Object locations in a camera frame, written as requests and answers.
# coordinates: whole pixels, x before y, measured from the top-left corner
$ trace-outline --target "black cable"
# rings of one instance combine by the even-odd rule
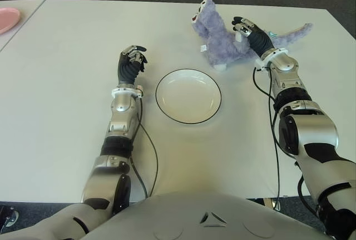
[[[143,112],[144,112],[144,107],[143,107],[143,103],[142,103],[142,98],[140,98],[140,117],[137,115],[137,117],[139,117],[139,125],[137,126],[137,129],[136,129],[135,133],[134,133],[133,136],[132,136],[132,142],[135,141],[137,132],[139,131],[140,124],[141,124],[141,121],[142,121],[142,114],[143,114]]]
[[[304,177],[303,177],[303,175],[302,175],[302,176],[300,177],[299,182],[298,182],[298,196],[299,196],[299,199],[300,199],[300,201],[302,202],[302,204],[303,204],[310,212],[312,212],[312,214],[313,214],[314,216],[316,216],[316,217],[318,218],[316,211],[313,210],[312,207],[305,201],[305,199],[304,199],[304,197],[303,197],[303,194],[301,193],[301,185],[303,184],[303,181],[304,181]]]
[[[139,115],[137,114],[137,117],[138,117],[138,119],[139,119],[139,125],[137,126],[137,129],[136,129],[135,133],[134,133],[133,136],[132,136],[132,143],[135,141],[137,132],[139,131],[140,124],[141,124],[141,121],[142,121],[142,113],[143,113],[143,104],[142,104],[142,98],[140,98],[140,117],[139,117]],[[144,190],[145,198],[147,198],[147,197],[148,197],[148,194],[147,194],[147,189],[146,189],[145,183],[144,183],[144,181],[142,180],[140,173],[139,173],[139,172],[137,171],[137,169],[136,169],[134,160],[133,160],[133,158],[132,158],[132,154],[130,155],[129,158],[130,158],[130,163],[131,163],[132,169],[134,170],[134,172],[135,172],[135,174],[136,174],[136,176],[137,176],[137,178],[138,178],[138,180],[139,180],[139,182],[140,182],[140,184],[141,184],[141,186],[142,186],[142,188],[143,188],[143,190]]]
[[[262,90],[262,89],[258,86],[258,84],[256,83],[256,79],[255,79],[256,70],[257,70],[257,68],[255,67],[255,68],[254,68],[254,72],[253,72],[253,74],[252,74],[252,79],[253,79],[254,85],[256,86],[256,88],[257,88],[259,91],[261,91],[263,94],[265,94],[266,96],[268,96],[268,98],[270,98],[271,100],[273,100],[273,102],[275,102],[275,99],[274,99],[270,94],[268,94],[267,92],[265,92],[264,90]],[[273,117],[273,121],[272,121],[272,123],[271,123],[271,129],[272,129],[272,135],[273,135],[274,142],[276,143],[276,145],[279,147],[279,149],[280,149],[284,154],[286,154],[286,155],[289,156],[290,158],[295,159],[291,154],[288,154],[287,152],[285,152],[285,151],[282,149],[282,147],[280,146],[279,142],[277,141],[277,138],[276,138],[276,135],[275,135],[275,131],[274,131],[274,127],[275,127],[277,115],[278,115],[278,113],[275,112],[274,117]]]
[[[132,168],[133,168],[133,170],[134,170],[134,172],[135,172],[137,178],[139,179],[139,182],[141,183],[141,186],[142,186],[142,188],[143,188],[143,190],[144,190],[144,193],[145,193],[145,198],[149,197],[149,196],[147,195],[147,189],[146,189],[145,183],[144,183],[144,181],[142,180],[142,178],[141,178],[139,172],[137,171],[136,166],[135,166],[135,164],[134,164],[134,161],[132,160],[132,155],[130,155],[130,163],[131,163],[131,166],[132,166]]]
[[[158,176],[158,168],[159,168],[159,163],[158,163],[158,155],[157,155],[157,150],[156,150],[156,147],[151,139],[151,137],[149,136],[148,132],[146,131],[145,127],[142,125],[142,123],[140,124],[140,126],[142,127],[142,129],[144,130],[144,132],[146,133],[148,139],[150,140],[151,142],[151,145],[155,151],[155,155],[156,155],[156,175],[155,175],[155,180],[154,180],[154,183],[152,185],[152,189],[151,189],[151,192],[150,192],[150,196],[152,196],[152,193],[155,189],[155,185],[156,185],[156,181],[157,181],[157,176]]]
[[[268,94],[267,92],[265,92],[264,90],[262,90],[262,89],[258,86],[258,84],[257,84],[257,82],[256,82],[256,78],[255,78],[256,70],[257,70],[257,68],[255,67],[255,68],[254,68],[254,72],[252,73],[252,80],[253,80],[253,82],[254,82],[254,85],[256,86],[256,88],[257,88],[260,92],[262,92],[264,95],[267,95],[269,98],[271,98],[273,102],[276,102],[276,100],[271,96],[271,94]]]
[[[277,138],[276,138],[276,135],[275,135],[275,131],[274,131],[274,126],[275,126],[275,124],[276,124],[277,115],[278,115],[278,112],[274,112],[274,117],[273,117],[272,127],[271,127],[274,142],[277,144],[277,146],[279,147],[279,149],[280,149],[284,154],[286,154],[286,155],[289,156],[290,158],[295,159],[294,156],[292,156],[291,154],[288,154],[286,151],[284,151],[284,150],[282,149],[282,147],[280,146],[279,142],[277,141]]]
[[[272,136],[274,135],[273,133],[273,122],[272,122],[272,113],[271,113],[271,92],[272,92],[272,75],[271,75],[271,71],[269,70],[269,74],[270,74],[270,81],[269,81],[269,93],[268,93],[268,112],[269,112],[269,122],[271,125],[271,129],[272,129]],[[277,181],[278,181],[278,192],[277,192],[277,199],[276,202],[274,204],[273,210],[276,209],[277,205],[278,205],[278,201],[279,201],[279,194],[280,194],[280,174],[279,174],[279,158],[278,158],[278,151],[277,151],[277,145],[276,145],[276,141],[275,138],[273,138],[273,144],[274,144],[274,150],[276,152],[276,162],[277,162]]]
[[[134,135],[133,135],[133,137],[132,137],[132,142],[134,142],[139,128],[142,127],[142,129],[144,130],[145,134],[147,135],[147,137],[148,137],[148,139],[149,139],[149,141],[150,141],[150,143],[151,143],[151,145],[152,145],[152,147],[153,147],[153,149],[154,149],[154,151],[155,151],[155,156],[156,156],[156,174],[155,174],[155,179],[154,179],[154,183],[153,183],[153,185],[152,185],[152,189],[151,189],[150,195],[148,195],[148,193],[147,193],[147,188],[146,188],[146,186],[145,186],[145,183],[144,183],[144,181],[142,180],[141,175],[140,175],[139,172],[137,171],[137,168],[136,168],[136,166],[135,166],[135,163],[134,163],[134,160],[133,160],[133,158],[132,158],[132,155],[130,155],[129,158],[130,158],[131,166],[132,166],[132,168],[133,168],[133,170],[134,170],[134,172],[135,172],[135,174],[136,174],[136,176],[137,176],[137,178],[138,178],[138,180],[139,180],[139,182],[140,182],[140,184],[141,184],[141,186],[142,186],[142,189],[144,190],[145,198],[147,198],[147,197],[149,197],[149,196],[152,196],[153,191],[154,191],[154,189],[155,189],[155,185],[156,185],[156,181],[157,181],[157,176],[158,176],[158,170],[159,170],[159,162],[158,162],[158,154],[157,154],[157,150],[156,150],[155,144],[153,143],[153,141],[152,141],[150,135],[148,134],[147,130],[145,129],[145,127],[142,125],[142,114],[143,114],[143,103],[142,103],[142,98],[140,98],[140,116],[137,115],[137,118],[139,119],[139,125],[137,126],[137,129],[136,129],[136,131],[135,131],[135,133],[134,133]]]

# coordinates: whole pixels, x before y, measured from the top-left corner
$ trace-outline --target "white table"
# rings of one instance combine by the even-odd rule
[[[254,86],[253,61],[225,72],[200,53],[191,28],[196,4],[45,1],[0,53],[0,200],[78,202],[100,153],[111,117],[118,55],[126,46],[147,47],[143,124],[159,152],[155,193],[214,190],[244,198],[274,197],[276,161],[267,98]],[[289,47],[312,98],[334,120],[338,154],[356,159],[355,39],[323,9],[218,5],[230,27],[244,16],[283,33],[306,22],[306,38]],[[221,108],[209,121],[179,124],[156,105],[155,88],[168,72],[195,68],[213,77]],[[258,83],[267,89],[266,74]],[[133,158],[147,187],[155,159],[139,132]],[[280,154],[281,196],[296,195],[300,171]],[[143,198],[133,179],[131,200]]]
[[[9,31],[0,35],[0,51],[17,33],[17,31],[26,23],[26,21],[35,13],[39,6],[45,0],[19,0],[19,1],[0,1],[0,8],[16,8],[21,13],[20,21]]]

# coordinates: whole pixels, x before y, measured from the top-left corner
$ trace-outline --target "pink plate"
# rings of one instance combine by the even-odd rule
[[[20,11],[15,8],[0,8],[0,34],[14,27],[20,20]]]

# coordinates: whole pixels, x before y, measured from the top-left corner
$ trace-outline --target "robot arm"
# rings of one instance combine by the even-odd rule
[[[128,207],[131,181],[127,173],[133,140],[139,126],[137,98],[142,87],[134,88],[135,78],[144,71],[146,58],[141,46],[130,46],[120,54],[118,87],[112,90],[112,117],[105,140],[85,185],[82,203],[102,209],[107,219]]]
[[[147,63],[141,53],[145,50],[130,46],[120,54],[118,87],[112,91],[112,118],[101,154],[85,185],[82,204],[70,205],[32,227],[2,234],[0,239],[77,240],[128,207],[131,190],[128,159],[139,125],[137,98],[142,97],[142,87],[134,89],[134,82]]]
[[[269,69],[274,109],[280,116],[279,143],[294,156],[303,173],[317,215],[336,239],[356,237],[356,164],[336,153],[338,132],[333,121],[312,101],[298,76],[298,62],[251,21],[235,17],[234,30],[250,40],[260,56],[256,67]]]

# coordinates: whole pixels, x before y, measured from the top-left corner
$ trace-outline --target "purple stuffed animal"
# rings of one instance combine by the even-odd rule
[[[258,58],[250,48],[250,44],[245,37],[239,41],[235,39],[235,34],[226,30],[223,19],[215,9],[212,0],[203,0],[192,18],[192,26],[195,32],[206,41],[207,55],[209,63],[215,69],[222,71],[230,63],[242,58]],[[307,23],[285,35],[271,37],[276,48],[286,47],[296,40],[306,36],[312,29],[312,24]]]

